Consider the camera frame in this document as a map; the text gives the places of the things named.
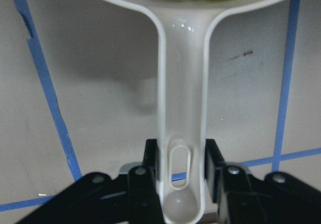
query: metal bolt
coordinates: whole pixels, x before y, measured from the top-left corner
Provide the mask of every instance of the metal bolt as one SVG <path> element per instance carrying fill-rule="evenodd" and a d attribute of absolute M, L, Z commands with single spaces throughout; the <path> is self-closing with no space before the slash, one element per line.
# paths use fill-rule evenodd
<path fill-rule="evenodd" d="M 237 175 L 238 173 L 240 173 L 240 169 L 237 168 L 236 166 L 230 166 L 227 170 L 232 175 Z"/>
<path fill-rule="evenodd" d="M 282 176 L 280 174 L 274 174 L 272 178 L 277 183 L 284 183 L 285 182 L 284 176 Z"/>
<path fill-rule="evenodd" d="M 143 167 L 138 167 L 136 170 L 135 170 L 135 174 L 136 175 L 144 175 L 146 173 L 146 169 L 143 168 Z"/>
<path fill-rule="evenodd" d="M 103 177 L 102 175 L 96 175 L 93 179 L 92 179 L 92 183 L 94 184 L 99 184 L 101 182 L 103 182 L 105 180 L 105 177 Z"/>

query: white spoon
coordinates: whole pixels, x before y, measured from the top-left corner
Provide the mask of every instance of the white spoon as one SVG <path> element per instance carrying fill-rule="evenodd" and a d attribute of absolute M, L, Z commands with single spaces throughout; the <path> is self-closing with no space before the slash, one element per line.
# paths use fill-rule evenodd
<path fill-rule="evenodd" d="M 142 12 L 158 30 L 157 190 L 167 223 L 196 223 L 204 212 L 204 148 L 209 42 L 225 17 L 281 0 L 105 0 Z M 186 172 L 179 184 L 172 174 Z"/>

